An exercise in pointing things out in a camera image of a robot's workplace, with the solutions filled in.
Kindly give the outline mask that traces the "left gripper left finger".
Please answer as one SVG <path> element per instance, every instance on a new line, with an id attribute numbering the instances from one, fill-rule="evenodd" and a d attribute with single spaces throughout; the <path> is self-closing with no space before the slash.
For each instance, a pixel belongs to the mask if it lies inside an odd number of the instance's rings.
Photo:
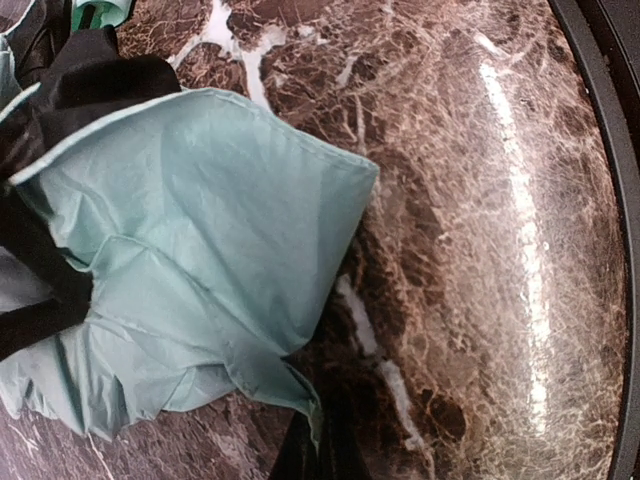
<path id="1" fill-rule="evenodd" d="M 318 456 L 307 418 L 296 412 L 269 474 L 269 480 L 316 480 L 319 478 Z"/>

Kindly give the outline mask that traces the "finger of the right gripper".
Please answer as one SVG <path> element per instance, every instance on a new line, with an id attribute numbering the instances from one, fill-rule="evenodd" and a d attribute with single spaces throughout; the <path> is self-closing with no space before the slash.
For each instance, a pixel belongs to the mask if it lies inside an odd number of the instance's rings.
<path id="1" fill-rule="evenodd" d="M 1 190 L 1 358 L 84 322 L 93 279 L 72 267 L 44 222 Z"/>

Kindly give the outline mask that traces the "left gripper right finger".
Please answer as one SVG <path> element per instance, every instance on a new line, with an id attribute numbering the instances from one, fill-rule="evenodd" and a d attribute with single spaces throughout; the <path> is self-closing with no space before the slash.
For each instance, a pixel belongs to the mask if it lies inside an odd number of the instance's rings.
<path id="1" fill-rule="evenodd" d="M 353 408 L 346 395 L 336 390 L 323 402 L 323 431 L 318 455 L 319 478 L 369 480 L 353 428 Z"/>

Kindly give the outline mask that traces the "mint green folding umbrella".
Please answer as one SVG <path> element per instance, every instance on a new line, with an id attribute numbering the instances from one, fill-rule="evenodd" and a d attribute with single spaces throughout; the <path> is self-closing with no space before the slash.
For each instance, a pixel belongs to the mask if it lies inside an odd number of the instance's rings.
<path id="1" fill-rule="evenodd" d="M 183 88 L 69 1 L 1 17 L 1 190 L 93 289 L 82 324 L 1 358 L 1 401 L 111 439 L 240 391 L 324 413 L 288 357 L 312 338 L 374 186 L 366 158 L 244 96 Z"/>

